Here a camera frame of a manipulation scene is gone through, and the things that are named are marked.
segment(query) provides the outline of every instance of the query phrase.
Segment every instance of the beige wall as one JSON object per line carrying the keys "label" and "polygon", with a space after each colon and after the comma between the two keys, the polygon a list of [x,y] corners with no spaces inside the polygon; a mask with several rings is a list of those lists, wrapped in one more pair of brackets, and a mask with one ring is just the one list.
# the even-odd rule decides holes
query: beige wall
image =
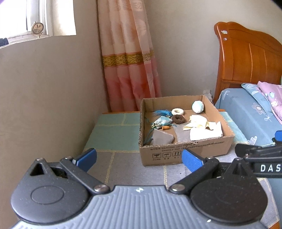
{"label": "beige wall", "polygon": [[107,111],[95,1],[74,0],[74,17],[76,36],[0,48],[1,229],[16,222],[10,195],[34,159],[80,152]]}
{"label": "beige wall", "polygon": [[164,96],[214,93],[219,42],[213,26],[235,21],[282,43],[282,10],[271,0],[144,0]]}
{"label": "beige wall", "polygon": [[76,35],[73,0],[52,0],[54,36]]}

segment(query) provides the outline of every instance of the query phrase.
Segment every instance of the gray cloth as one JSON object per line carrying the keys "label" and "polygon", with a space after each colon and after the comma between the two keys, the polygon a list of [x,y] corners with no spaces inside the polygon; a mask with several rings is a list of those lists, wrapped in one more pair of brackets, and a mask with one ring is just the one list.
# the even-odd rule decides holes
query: gray cloth
{"label": "gray cloth", "polygon": [[183,127],[186,126],[187,123],[183,123],[180,125],[174,125],[173,129],[177,136],[177,142],[190,142],[190,130],[183,130]]}
{"label": "gray cloth", "polygon": [[154,129],[152,135],[152,141],[150,145],[152,146],[160,146],[165,144],[170,144],[174,140],[174,136],[172,134],[163,132],[161,130]]}

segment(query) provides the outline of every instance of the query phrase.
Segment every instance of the windowsill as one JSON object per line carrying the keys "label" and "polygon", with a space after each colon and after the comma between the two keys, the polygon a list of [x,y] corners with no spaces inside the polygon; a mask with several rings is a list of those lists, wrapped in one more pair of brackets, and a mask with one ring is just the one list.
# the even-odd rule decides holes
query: windowsill
{"label": "windowsill", "polygon": [[16,44],[16,43],[22,43],[22,42],[25,42],[25,41],[32,41],[32,40],[46,38],[46,37],[50,37],[50,36],[49,35],[42,35],[39,38],[36,37],[36,36],[32,36],[32,37],[21,38],[21,39],[18,39],[18,40],[9,41],[8,45],[1,46],[0,49],[3,48],[3,47],[7,47],[7,46],[10,46],[10,45]]}

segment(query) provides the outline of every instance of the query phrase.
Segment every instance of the blue gripper pad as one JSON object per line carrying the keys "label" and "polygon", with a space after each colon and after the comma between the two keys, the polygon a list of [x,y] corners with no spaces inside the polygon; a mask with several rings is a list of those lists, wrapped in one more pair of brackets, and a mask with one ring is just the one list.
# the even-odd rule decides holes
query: blue gripper pad
{"label": "blue gripper pad", "polygon": [[282,130],[277,130],[275,132],[275,140],[279,141],[279,142],[282,142]]}
{"label": "blue gripper pad", "polygon": [[193,153],[186,149],[182,152],[182,162],[191,172],[195,172],[204,164],[201,157],[196,157]]}
{"label": "blue gripper pad", "polygon": [[83,154],[79,155],[72,162],[82,169],[83,171],[87,172],[97,161],[97,152],[94,148],[90,148],[85,151]]}

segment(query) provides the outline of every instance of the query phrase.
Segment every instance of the open cardboard box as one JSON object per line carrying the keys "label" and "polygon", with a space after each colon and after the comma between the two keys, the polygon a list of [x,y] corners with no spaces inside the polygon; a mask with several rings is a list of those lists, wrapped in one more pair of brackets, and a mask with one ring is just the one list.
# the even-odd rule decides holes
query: open cardboard box
{"label": "open cardboard box", "polygon": [[[144,145],[144,138],[147,137],[151,130],[150,123],[154,122],[159,116],[154,117],[153,112],[156,110],[172,110],[174,108],[181,108],[184,110],[184,117],[189,121],[190,115],[197,115],[192,111],[192,104],[194,101],[200,100],[204,103],[204,111],[198,115],[202,115],[210,122],[221,122],[223,137],[208,138],[199,141],[191,141],[185,143],[178,143],[177,136],[174,129],[171,127],[164,130],[174,136],[174,141],[171,144],[161,146]],[[232,141],[234,133],[228,126],[227,122],[221,116],[215,106],[204,95],[198,96],[170,96],[160,98],[143,99],[140,107],[140,130],[139,130],[139,150],[142,164],[144,166],[153,165],[168,165],[181,163],[181,154],[183,149],[189,148],[201,157],[213,157],[227,154]]]}

